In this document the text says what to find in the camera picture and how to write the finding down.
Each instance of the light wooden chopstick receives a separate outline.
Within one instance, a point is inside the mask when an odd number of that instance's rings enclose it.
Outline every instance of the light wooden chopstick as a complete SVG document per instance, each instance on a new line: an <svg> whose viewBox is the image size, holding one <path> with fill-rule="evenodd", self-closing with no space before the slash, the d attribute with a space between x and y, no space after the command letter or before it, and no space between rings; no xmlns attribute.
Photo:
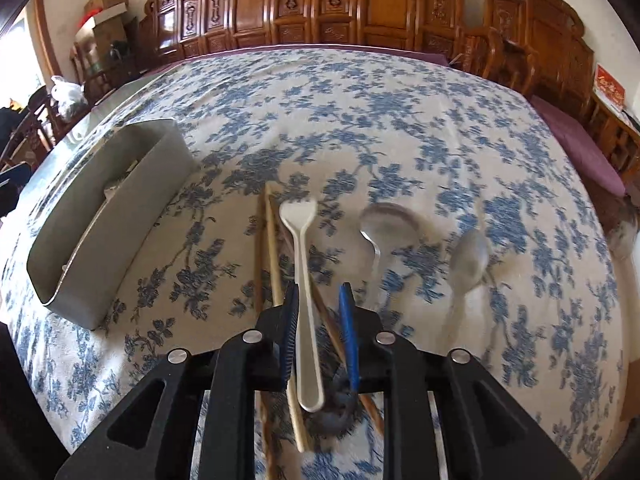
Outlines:
<svg viewBox="0 0 640 480"><path fill-rule="evenodd" d="M256 316L260 316L264 303L262 296L262 246L264 242L264 193L258 196L258 209L255 232L254 247L254 309ZM262 427L262 451L266 462L266 479L276 480L278 471L276 469L275 456L273 454L273 434L271 433L271 421L269 420L269 405L266 392L258 393L258 416Z"/></svg>
<svg viewBox="0 0 640 480"><path fill-rule="evenodd" d="M269 264L271 274L271 297L274 305L281 305L284 301L282 294L282 279L280 277L280 263L278 258L278 243L276 240L276 224L274 217L280 219L280 215L274 215L273 202L270 200L271 189L267 183L266 188L266 216L267 216L267 242L269 247ZM309 451L309 437L306 433L305 423L302 419L302 410L298 402L298 393L296 391L296 373L291 371L291 377L287 383L287 402L289 404L289 415L291 417L291 425L293 434L296 439L296 447L300 453Z"/></svg>
<svg viewBox="0 0 640 480"><path fill-rule="evenodd" d="M270 208L271 210L278 209L278 204L276 202L276 199L273 197L273 195L271 195L271 193L267 193L267 208ZM293 255L293 237L289 232L289 230L286 227L284 227L284 224L280 219L280 215L276 215L276 218L278 221L278 227L280 229L280 232L283 233L284 235L284 240L289 249L289 253ZM342 342L342 339L340 338L340 329L336 325L334 318L329 314L329 310L324 304L324 300L320 295L318 286L313 280L311 280L311 296L313 297L314 303L316 304L316 308L318 309L318 314L320 315L320 319L322 319L322 322L326 327L326 331L329 334L329 339L331 340L331 343L334 345L335 352L338 354L338 357L340 358L340 361L342 362L342 364L346 365L347 361L344 354L344 344ZM385 423L384 423L384 420L382 419L382 416L380 415L380 411L378 410L376 403L373 402L373 399L369 394L359 394L358 398L360 399L360 402L362 403L366 412L369 414L371 421L373 422L373 425L378 430L378 433L380 435L384 435Z"/></svg>

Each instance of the blue floral pattern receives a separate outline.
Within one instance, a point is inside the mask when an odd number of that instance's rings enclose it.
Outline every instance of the blue floral pattern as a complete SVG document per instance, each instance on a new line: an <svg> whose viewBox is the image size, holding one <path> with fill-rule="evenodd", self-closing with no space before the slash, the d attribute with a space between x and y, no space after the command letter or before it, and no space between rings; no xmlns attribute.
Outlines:
<svg viewBox="0 0 640 480"><path fill-rule="evenodd" d="M25 266L33 238L102 138L167 117L177 118L200 169L149 233L103 325L73 326L34 294ZM9 216L2 315L69 450L162 354L207 351L254 325L254 288L270 300L268 273L260 284L252 276L257 195L267 182L278 200L318 199L309 267L327 304L345 280L359 301L380 295L385 325L427 351L444 350L436 342L450 306L452 247L464 231L483 231L491 263L466 297L456 344L482 359L583 476L602 466L622 405L622 314L590 201L546 125L520 95L465 73L309 49L169 70L103 121L35 203ZM396 248L380 290L367 290L372 249L357 219L381 201L412 209L422 238ZM292 276L291 261L280 263ZM335 357L322 352L325 369ZM315 437L317 452L299 456L286 401L273 396L271 405L286 478L382 476L382 441L366 415L337 440Z"/></svg>

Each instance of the gray plastic container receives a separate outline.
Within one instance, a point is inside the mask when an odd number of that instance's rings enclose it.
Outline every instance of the gray plastic container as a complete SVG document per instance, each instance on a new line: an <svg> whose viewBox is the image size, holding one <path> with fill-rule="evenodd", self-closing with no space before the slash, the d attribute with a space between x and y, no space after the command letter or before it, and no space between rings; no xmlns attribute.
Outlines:
<svg viewBox="0 0 640 480"><path fill-rule="evenodd" d="M106 184L134 160L105 202ZM100 325L149 229L195 167L172 119L128 124L108 139L60 197L29 252L27 272L43 306L84 328Z"/></svg>

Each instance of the fork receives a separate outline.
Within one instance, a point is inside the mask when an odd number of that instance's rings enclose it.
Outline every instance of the fork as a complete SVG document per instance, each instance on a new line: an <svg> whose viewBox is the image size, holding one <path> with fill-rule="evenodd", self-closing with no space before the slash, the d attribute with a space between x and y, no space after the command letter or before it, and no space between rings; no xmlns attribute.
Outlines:
<svg viewBox="0 0 640 480"><path fill-rule="evenodd" d="M311 303L311 284L307 265L306 230L318 212L315 199L284 202L280 206L280 218L293 236L293 253L296 266L295 280L300 290L300 309L296 331L296 373L298 377L298 402L308 412L317 412L324 405L324 390L320 375L316 325Z"/></svg>

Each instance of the plastic bag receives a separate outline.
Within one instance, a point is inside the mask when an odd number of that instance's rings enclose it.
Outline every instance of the plastic bag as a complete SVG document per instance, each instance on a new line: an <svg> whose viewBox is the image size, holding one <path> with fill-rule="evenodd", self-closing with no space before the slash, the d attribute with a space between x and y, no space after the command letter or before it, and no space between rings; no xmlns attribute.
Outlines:
<svg viewBox="0 0 640 480"><path fill-rule="evenodd" d="M51 97L58 101L58 113L62 117L65 123L71 121L71 119L82 108L89 105L84 93L82 93L82 87L76 83L69 83L60 76L52 76L51 80L54 83L54 87L51 89Z"/></svg>

